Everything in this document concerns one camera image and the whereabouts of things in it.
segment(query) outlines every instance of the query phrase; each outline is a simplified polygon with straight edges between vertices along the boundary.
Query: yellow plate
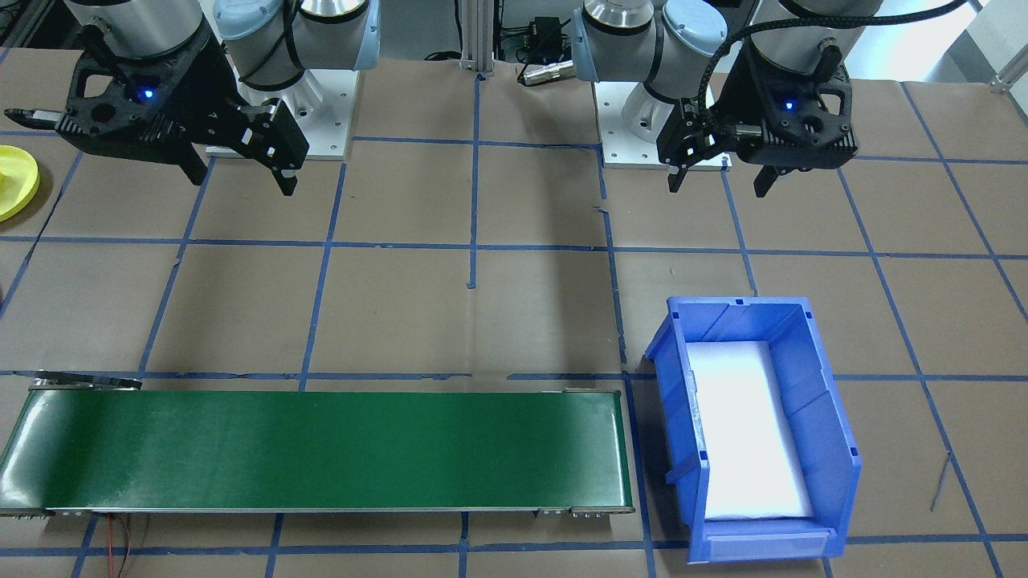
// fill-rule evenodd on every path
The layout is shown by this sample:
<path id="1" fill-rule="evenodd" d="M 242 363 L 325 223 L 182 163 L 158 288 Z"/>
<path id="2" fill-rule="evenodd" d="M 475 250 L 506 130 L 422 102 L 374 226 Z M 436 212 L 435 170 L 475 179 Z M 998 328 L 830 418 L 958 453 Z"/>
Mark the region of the yellow plate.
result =
<path id="1" fill-rule="evenodd" d="M 39 166 L 28 152 L 0 145 L 0 221 L 13 217 L 39 188 Z"/>

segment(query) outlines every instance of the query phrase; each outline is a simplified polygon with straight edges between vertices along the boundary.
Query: conveyor belt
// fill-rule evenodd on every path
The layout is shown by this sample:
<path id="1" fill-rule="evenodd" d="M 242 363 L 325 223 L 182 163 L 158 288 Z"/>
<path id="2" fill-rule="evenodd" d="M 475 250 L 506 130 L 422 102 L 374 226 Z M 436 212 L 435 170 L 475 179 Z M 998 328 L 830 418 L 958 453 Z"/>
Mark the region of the conveyor belt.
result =
<path id="1" fill-rule="evenodd" d="M 32 391 L 0 514 L 632 511 L 617 392 Z"/>

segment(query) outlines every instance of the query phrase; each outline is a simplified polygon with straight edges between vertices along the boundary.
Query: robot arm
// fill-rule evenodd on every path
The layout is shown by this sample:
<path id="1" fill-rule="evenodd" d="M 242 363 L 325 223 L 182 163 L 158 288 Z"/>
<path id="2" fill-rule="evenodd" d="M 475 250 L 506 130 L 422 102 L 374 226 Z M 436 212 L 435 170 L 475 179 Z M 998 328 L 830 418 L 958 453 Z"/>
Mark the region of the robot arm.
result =
<path id="1" fill-rule="evenodd" d="M 196 0 L 65 3 L 85 46 L 65 110 L 7 109 L 6 116 L 56 131 L 89 154 L 177 165 L 197 185 L 207 167 L 193 145 L 201 144 L 257 160 L 292 194 L 308 143 L 293 116 L 305 110 L 289 88 L 307 68 L 377 62 L 377 0 L 219 0 L 223 35 L 252 89 L 248 102 Z M 94 76 L 111 81 L 86 96 Z"/>
<path id="2" fill-rule="evenodd" d="M 742 4 L 755 14 L 751 24 L 729 35 L 703 0 L 586 0 L 574 16 L 575 70 L 585 80 L 641 83 L 646 95 L 633 96 L 648 96 L 649 110 L 661 111 L 650 116 L 662 127 L 656 144 L 672 191 L 692 166 L 733 151 L 764 166 L 754 183 L 764 196 L 779 176 L 837 169 L 856 154 L 843 61 L 864 26 L 927 20 L 964 2 L 873 17 L 882 0 L 750 0 Z M 708 109 L 700 96 L 739 40 L 739 57 Z"/>

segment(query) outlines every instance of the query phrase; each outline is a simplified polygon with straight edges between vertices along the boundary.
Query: metal base plate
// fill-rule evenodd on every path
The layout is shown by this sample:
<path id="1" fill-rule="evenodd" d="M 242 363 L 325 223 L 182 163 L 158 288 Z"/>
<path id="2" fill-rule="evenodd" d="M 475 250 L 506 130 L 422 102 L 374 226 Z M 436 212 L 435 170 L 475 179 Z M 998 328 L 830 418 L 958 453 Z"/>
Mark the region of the metal base plate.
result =
<path id="1" fill-rule="evenodd" d="M 637 82 L 596 82 L 596 120 L 599 136 L 603 142 L 603 166 L 610 169 L 653 169 L 667 170 L 657 155 L 657 145 L 644 141 L 628 130 L 621 117 L 621 109 L 628 95 Z M 707 88 L 707 103 L 713 104 L 713 93 Z M 731 167 L 731 157 L 719 154 L 704 160 L 690 171 L 721 171 L 723 166 Z"/>
<path id="2" fill-rule="evenodd" d="M 311 70 L 322 85 L 325 103 L 296 122 L 307 138 L 307 160 L 345 160 L 353 128 L 360 73 L 353 70 Z M 207 147 L 208 156 L 240 158 L 238 153 L 219 146 Z"/>

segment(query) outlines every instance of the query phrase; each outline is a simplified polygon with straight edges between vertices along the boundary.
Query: white foam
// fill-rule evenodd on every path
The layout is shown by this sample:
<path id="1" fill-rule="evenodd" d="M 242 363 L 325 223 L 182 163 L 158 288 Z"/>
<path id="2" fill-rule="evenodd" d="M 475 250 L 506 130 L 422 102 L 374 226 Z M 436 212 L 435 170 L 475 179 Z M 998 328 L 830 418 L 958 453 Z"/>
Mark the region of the white foam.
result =
<path id="1" fill-rule="evenodd" d="M 767 341 L 686 349 L 710 464 L 706 519 L 810 517 Z"/>

